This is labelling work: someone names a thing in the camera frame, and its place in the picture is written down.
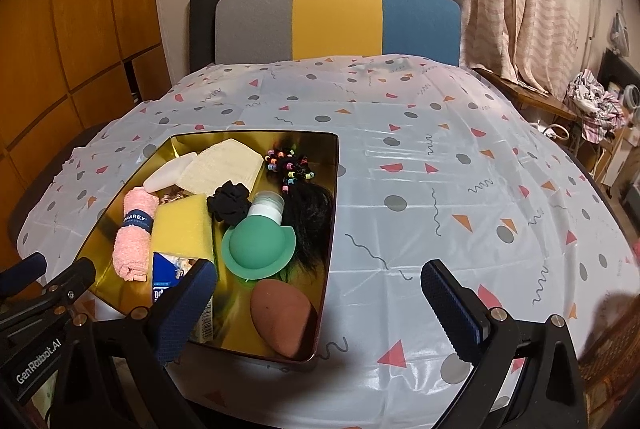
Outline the pink towel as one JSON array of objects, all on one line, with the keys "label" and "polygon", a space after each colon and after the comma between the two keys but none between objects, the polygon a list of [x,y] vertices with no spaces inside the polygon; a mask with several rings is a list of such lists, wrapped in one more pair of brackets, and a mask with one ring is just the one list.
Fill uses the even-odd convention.
[{"label": "pink towel", "polygon": [[124,219],[117,231],[112,254],[116,274],[126,282],[145,282],[151,258],[151,234],[160,201],[143,187],[124,198]]}]

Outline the yellow sponge block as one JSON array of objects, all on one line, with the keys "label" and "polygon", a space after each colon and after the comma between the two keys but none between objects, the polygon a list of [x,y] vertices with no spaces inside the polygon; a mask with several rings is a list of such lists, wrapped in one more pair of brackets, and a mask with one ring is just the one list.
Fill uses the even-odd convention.
[{"label": "yellow sponge block", "polygon": [[214,261],[213,224],[205,195],[191,195],[158,206],[152,227],[151,251]]}]

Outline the brown makeup sponge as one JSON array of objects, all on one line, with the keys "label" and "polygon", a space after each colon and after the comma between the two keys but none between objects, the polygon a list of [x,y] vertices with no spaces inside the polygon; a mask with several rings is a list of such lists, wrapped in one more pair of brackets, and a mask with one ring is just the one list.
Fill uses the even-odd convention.
[{"label": "brown makeup sponge", "polygon": [[307,360],[318,314],[296,287],[277,279],[263,279],[250,295],[250,318],[268,347],[289,360]]}]

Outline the green silicone puff holder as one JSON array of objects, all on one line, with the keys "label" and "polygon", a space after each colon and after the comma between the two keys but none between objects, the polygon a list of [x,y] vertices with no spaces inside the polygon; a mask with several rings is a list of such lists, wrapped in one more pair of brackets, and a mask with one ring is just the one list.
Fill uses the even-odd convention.
[{"label": "green silicone puff holder", "polygon": [[221,243],[227,269],[246,281],[268,279],[292,260],[296,248],[293,227],[282,225],[284,199],[271,190],[255,196],[247,217],[229,227]]}]

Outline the white foam sponge bar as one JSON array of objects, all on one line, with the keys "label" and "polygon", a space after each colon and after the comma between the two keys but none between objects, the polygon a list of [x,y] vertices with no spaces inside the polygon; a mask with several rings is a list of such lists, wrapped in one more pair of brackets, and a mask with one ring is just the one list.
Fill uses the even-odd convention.
[{"label": "white foam sponge bar", "polygon": [[162,167],[156,169],[149,178],[145,179],[143,182],[145,192],[155,193],[163,188],[176,185],[186,168],[197,159],[196,152],[188,152],[186,155],[165,162]]}]

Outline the black scrunchie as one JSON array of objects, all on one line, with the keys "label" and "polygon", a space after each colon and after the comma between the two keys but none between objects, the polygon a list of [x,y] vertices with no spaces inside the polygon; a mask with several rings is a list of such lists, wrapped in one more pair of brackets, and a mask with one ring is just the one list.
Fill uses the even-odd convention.
[{"label": "black scrunchie", "polygon": [[207,210],[213,220],[236,227],[250,211],[250,191],[242,183],[227,181],[206,199]]}]

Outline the cream knit cloth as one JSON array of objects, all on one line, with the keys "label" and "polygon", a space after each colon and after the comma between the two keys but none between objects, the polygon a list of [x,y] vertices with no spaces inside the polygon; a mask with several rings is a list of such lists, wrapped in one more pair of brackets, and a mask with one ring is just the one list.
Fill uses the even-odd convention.
[{"label": "cream knit cloth", "polygon": [[262,156],[245,144],[228,138],[200,152],[180,174],[176,185],[187,192],[212,196],[224,183],[253,190]]}]

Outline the patterned white tablecloth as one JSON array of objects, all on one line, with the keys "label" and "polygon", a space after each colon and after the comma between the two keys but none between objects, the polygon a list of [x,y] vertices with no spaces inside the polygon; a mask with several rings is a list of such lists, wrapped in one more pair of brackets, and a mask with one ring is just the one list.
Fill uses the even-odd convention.
[{"label": "patterned white tablecloth", "polygon": [[326,315],[308,373],[190,345],[172,373],[195,401],[288,428],[428,428],[470,368],[422,295],[427,260],[517,319],[563,315],[577,349],[639,291],[626,238],[574,161],[487,82],[416,56],[189,74],[73,153],[18,251],[61,272],[160,144],[231,128],[337,136]]}]

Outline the gold metal tin box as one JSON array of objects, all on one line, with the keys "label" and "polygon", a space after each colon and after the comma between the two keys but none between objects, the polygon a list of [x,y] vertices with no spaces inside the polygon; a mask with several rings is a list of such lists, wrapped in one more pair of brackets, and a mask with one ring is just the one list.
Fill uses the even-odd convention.
[{"label": "gold metal tin box", "polygon": [[[303,131],[216,131],[195,132],[174,135],[165,141],[134,172],[134,175],[122,186],[106,211],[99,216],[78,258],[87,258],[96,268],[96,281],[91,291],[111,307],[122,314],[128,314],[135,307],[148,307],[153,293],[150,282],[126,282],[117,276],[112,262],[113,246],[117,229],[124,219],[124,197],[128,190],[140,185],[146,176],[162,164],[179,155],[190,152],[203,152],[210,146],[223,141],[239,141],[247,147],[265,154],[273,147],[292,148],[300,155],[308,157],[308,168],[314,172],[312,183],[335,194],[338,172],[338,136],[328,132]],[[256,331],[250,317],[250,296],[257,285],[255,279],[242,279],[233,274],[224,261],[224,246],[230,239],[228,225],[212,222],[213,255],[217,271],[216,287],[212,296],[212,339],[206,342],[211,348],[220,352],[233,353],[241,357],[283,364],[288,367],[302,368],[319,354],[320,327],[326,299],[326,286],[329,280],[329,267],[332,256],[335,211],[326,214],[323,227],[311,216],[308,204],[301,204],[292,212],[285,209],[285,214],[296,220],[299,227],[305,227],[314,235],[311,243],[314,254],[320,257],[312,270],[306,269],[293,257],[288,265],[273,274],[273,279],[291,285],[303,293],[314,308],[310,322],[303,332],[302,342],[295,357],[289,359],[274,351],[264,338]]]}]

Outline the wooden side table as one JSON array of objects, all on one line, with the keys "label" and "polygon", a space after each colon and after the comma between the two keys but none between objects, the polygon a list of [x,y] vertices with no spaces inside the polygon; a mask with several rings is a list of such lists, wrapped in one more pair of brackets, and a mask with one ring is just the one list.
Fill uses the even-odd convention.
[{"label": "wooden side table", "polygon": [[570,146],[570,134],[578,125],[578,116],[560,100],[498,77],[484,68],[474,71],[495,86],[514,108],[530,122],[539,132],[546,134],[551,140]]}]

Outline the wooden panel cabinet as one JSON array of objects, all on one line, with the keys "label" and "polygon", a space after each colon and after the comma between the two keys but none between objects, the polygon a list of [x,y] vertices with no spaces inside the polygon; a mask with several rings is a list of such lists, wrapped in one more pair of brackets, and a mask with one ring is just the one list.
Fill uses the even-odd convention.
[{"label": "wooden panel cabinet", "polygon": [[2,267],[106,257],[169,89],[156,0],[1,0]]}]

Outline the crumpled clothes pile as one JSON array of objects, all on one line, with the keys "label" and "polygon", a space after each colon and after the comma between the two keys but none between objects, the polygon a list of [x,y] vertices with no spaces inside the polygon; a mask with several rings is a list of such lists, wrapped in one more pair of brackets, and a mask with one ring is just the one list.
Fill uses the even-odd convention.
[{"label": "crumpled clothes pile", "polygon": [[617,97],[606,91],[588,68],[570,82],[566,96],[582,120],[582,138],[589,143],[599,144],[608,132],[622,129],[626,124]]}]

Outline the grey yellow blue chair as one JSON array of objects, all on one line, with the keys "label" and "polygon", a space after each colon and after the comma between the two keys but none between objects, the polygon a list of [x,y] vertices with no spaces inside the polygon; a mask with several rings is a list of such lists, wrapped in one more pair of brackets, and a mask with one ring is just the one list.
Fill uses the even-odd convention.
[{"label": "grey yellow blue chair", "polygon": [[408,54],[456,66],[453,0],[190,0],[189,66]]}]

